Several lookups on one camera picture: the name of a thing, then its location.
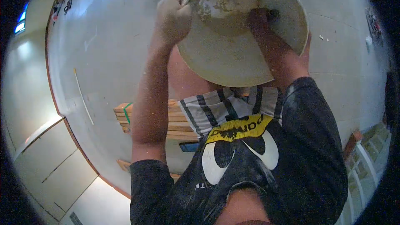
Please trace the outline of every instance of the white eye print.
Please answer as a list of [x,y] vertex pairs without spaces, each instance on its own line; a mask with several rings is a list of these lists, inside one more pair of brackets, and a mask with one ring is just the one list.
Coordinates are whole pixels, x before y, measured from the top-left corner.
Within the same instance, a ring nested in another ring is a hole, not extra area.
[[[225,168],[220,168],[215,161],[215,154],[214,148],[216,143],[209,143],[206,145],[203,151],[202,157],[202,165],[203,165],[203,172],[204,176],[206,177],[207,181],[212,184],[218,184],[223,177],[226,169],[229,167],[229,164]],[[235,156],[235,152],[233,152],[231,161]]]
[[254,153],[258,158],[261,159],[267,169],[273,170],[278,165],[278,147],[276,146],[276,142],[274,141],[273,137],[267,130],[265,130],[264,134],[261,137],[263,138],[265,143],[265,151],[262,155],[258,154],[247,143],[244,144],[246,144],[247,148],[249,148],[252,153]]

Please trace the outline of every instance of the concrete floor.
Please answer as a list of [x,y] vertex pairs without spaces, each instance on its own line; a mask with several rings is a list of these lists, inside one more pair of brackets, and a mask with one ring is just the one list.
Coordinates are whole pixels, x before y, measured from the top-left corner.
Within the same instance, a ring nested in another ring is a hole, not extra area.
[[[113,108],[136,97],[158,1],[73,0],[67,15],[58,16],[48,43],[60,112],[100,174],[128,193],[129,174],[116,160],[130,161],[131,141]],[[309,71],[332,109],[345,145],[354,129],[366,129],[382,119],[387,57],[382,51],[367,52],[368,0],[301,1],[313,34]],[[182,173],[192,155],[181,152],[177,141],[167,141],[171,172]]]

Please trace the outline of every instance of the graphic t-shirt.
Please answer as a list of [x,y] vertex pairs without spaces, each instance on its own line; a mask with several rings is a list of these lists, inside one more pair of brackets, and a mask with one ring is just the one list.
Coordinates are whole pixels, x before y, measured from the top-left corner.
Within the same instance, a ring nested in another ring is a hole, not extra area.
[[237,188],[255,188],[276,225],[334,224],[347,199],[336,122],[311,78],[287,89],[282,124],[256,114],[214,127],[175,184],[158,160],[130,172],[132,224],[213,224]]

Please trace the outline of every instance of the white bucket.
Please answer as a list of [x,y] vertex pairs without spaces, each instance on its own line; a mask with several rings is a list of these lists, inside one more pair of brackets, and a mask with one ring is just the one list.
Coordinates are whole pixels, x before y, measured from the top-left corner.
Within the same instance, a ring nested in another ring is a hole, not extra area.
[[190,69],[219,85],[249,87],[271,81],[273,77],[256,40],[241,20],[243,16],[237,24],[224,28],[229,25],[205,21],[204,8],[206,17],[211,14],[216,18],[225,18],[224,14],[232,10],[247,14],[256,7],[275,9],[279,18],[270,23],[273,31],[298,55],[307,43],[308,22],[300,0],[181,0],[181,4],[192,5],[193,21],[188,36],[178,44],[179,52]]

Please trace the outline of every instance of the yellow label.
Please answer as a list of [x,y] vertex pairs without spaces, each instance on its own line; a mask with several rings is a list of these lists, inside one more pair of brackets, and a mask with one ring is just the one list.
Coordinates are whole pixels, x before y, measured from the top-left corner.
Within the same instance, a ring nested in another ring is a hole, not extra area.
[[272,119],[270,116],[255,114],[248,116],[247,120],[228,121],[211,130],[206,144],[220,140],[232,142],[240,138],[259,137]]

